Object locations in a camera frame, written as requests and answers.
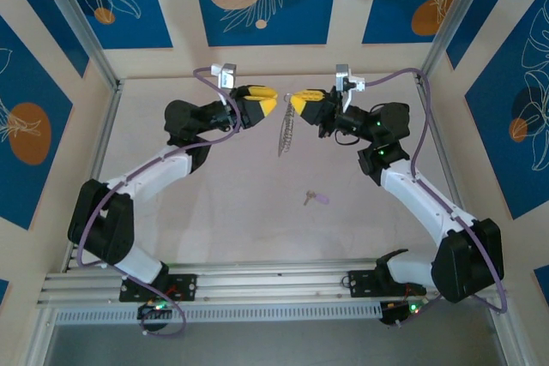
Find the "blue poster flower dark circle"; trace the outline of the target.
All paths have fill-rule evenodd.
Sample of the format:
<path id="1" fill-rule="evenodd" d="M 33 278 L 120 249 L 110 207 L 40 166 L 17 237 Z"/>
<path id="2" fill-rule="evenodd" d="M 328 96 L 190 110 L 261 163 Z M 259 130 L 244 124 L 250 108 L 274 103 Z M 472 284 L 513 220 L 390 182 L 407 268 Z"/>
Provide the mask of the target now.
<path id="1" fill-rule="evenodd" d="M 534 0 L 466 101 L 512 218 L 549 201 L 549 0 Z"/>

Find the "blue poster large orange circle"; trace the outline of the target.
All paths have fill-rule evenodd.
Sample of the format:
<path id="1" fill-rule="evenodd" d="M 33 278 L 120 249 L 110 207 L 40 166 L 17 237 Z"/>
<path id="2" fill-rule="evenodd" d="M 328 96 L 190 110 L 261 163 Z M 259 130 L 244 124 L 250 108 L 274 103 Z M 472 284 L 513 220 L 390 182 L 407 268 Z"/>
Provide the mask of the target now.
<path id="1" fill-rule="evenodd" d="M 72 102 L 0 16 L 0 218 L 29 230 Z"/>

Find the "black controller board green LED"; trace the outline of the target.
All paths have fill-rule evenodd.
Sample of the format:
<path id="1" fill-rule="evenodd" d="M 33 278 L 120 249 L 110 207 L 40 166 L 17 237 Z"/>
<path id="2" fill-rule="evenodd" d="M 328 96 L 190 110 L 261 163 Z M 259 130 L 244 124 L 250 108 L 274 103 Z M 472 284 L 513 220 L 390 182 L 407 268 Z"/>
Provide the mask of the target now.
<path id="1" fill-rule="evenodd" d="M 138 321 L 168 321 L 173 316 L 172 306 L 164 301 L 144 303 L 137 309 Z"/>
<path id="2" fill-rule="evenodd" d="M 412 319 L 425 306 L 423 301 L 387 301 L 381 302 L 381 322 L 386 326 L 398 326 Z"/>

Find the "aluminium side rail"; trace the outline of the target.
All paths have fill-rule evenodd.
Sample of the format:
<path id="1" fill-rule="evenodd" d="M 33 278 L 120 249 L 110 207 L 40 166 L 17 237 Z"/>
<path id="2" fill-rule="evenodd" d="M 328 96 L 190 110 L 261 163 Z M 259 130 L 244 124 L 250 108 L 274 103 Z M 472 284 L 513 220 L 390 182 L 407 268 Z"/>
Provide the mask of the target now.
<path id="1" fill-rule="evenodd" d="M 449 188 L 449 194 L 453 203 L 450 203 L 449 201 L 445 201 L 442 195 L 435 195 L 434 194 L 435 189 L 428 189 L 427 192 L 429 195 L 433 196 L 433 199 L 436 205 L 440 206 L 443 209 L 448 219 L 454 225 L 455 228 L 452 228 L 452 231 L 470 232 L 471 230 L 467 228 L 467 224 L 471 225 L 472 220 L 474 218 L 470 218 L 469 215 L 462 210 L 462 199 L 458 192 L 458 188 L 456 186 L 455 179 L 452 174 L 452 170 L 450 168 L 449 160 L 444 150 L 441 135 L 439 134 L 437 129 L 437 123 L 435 121 L 434 115 L 432 114 L 431 86 L 430 86 L 429 79 L 426 76 L 426 74 L 424 74 L 421 70 L 415 70 L 414 74 L 416 78 L 417 88 L 422 98 L 422 103 L 423 103 L 424 112 L 425 112 L 425 122 L 419 138 L 418 145 L 412 157 L 411 169 L 413 171 L 413 174 L 416 176 L 417 175 L 416 163 L 419 159 L 419 154 L 420 154 L 421 148 L 424 145 L 425 138 L 427 134 L 430 134 L 435 144 L 435 147 L 437 149 L 437 155 L 439 157 L 440 165 L 442 167 L 443 174 L 445 176 L 446 183 Z"/>
<path id="2" fill-rule="evenodd" d="M 124 90 L 124 83 L 125 83 L 125 80 L 121 80 L 118 82 L 118 86 L 111 97 L 106 114 L 103 118 L 99 137 L 97 140 L 97 145 L 94 149 L 94 156 L 93 156 L 91 171 L 89 173 L 88 179 L 93 178 L 93 179 L 99 180 L 100 173 L 104 164 L 104 159 L 106 156 L 106 150 L 108 148 L 108 143 L 112 133 L 112 127 L 117 115 L 119 102 Z M 61 266 L 61 273 L 66 273 L 69 269 L 71 269 L 71 266 L 70 266 L 71 262 L 74 263 L 74 261 L 76 260 L 76 258 L 73 256 L 74 250 L 75 250 L 74 243 L 69 241 L 65 251 L 63 264 Z"/>

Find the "aluminium frame post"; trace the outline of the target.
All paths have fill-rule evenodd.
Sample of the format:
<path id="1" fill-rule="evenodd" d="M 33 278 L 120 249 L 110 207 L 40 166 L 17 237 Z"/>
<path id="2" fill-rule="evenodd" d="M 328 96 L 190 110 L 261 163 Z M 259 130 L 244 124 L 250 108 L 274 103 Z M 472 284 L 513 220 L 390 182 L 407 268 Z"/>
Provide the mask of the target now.
<path id="1" fill-rule="evenodd" d="M 79 43 L 94 62 L 101 78 L 112 92 L 116 92 L 119 79 L 108 62 L 104 50 L 76 0 L 54 0 Z"/>
<path id="2" fill-rule="evenodd" d="M 22 363 L 24 366 L 44 366 L 56 319 L 56 309 L 39 310 Z"/>
<path id="3" fill-rule="evenodd" d="M 514 311 L 512 300 L 507 298 L 504 314 L 489 310 L 498 342 L 507 366 L 530 366 L 530 351 L 524 338 L 522 324 Z"/>
<path id="4" fill-rule="evenodd" d="M 450 41 L 454 38 L 457 29 L 462 24 L 472 2 L 473 0 L 453 0 L 421 66 L 422 74 L 417 75 L 421 86 L 434 75 L 436 67 L 445 55 Z"/>

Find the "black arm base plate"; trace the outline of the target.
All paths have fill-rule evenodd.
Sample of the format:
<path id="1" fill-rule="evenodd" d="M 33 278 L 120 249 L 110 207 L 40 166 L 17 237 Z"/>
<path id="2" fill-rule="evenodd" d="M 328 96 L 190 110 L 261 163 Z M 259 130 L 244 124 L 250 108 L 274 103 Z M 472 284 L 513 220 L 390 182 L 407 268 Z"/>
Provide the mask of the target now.
<path id="1" fill-rule="evenodd" d="M 423 297 L 427 290 L 416 284 L 395 282 L 381 270 L 352 270 L 347 273 L 351 297 Z"/>
<path id="2" fill-rule="evenodd" d="M 166 295 L 176 302 L 193 302 L 196 294 L 195 274 L 164 274 L 152 284 L 141 285 L 131 279 L 122 282 L 118 300 L 121 303 L 145 303 Z"/>

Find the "aluminium front frame rail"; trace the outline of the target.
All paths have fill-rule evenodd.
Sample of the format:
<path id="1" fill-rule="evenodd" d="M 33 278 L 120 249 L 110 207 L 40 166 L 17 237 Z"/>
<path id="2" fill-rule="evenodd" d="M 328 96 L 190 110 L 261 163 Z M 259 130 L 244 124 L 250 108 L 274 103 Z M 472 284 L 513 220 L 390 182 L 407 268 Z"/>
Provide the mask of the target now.
<path id="1" fill-rule="evenodd" d="M 373 259 L 306 262 L 174 264 L 173 274 L 195 274 L 193 304 L 347 302 L 341 285 L 351 270 L 372 270 Z M 71 267 L 48 273 L 39 292 L 40 308 L 94 307 L 117 304 L 123 275 L 111 268 Z"/>

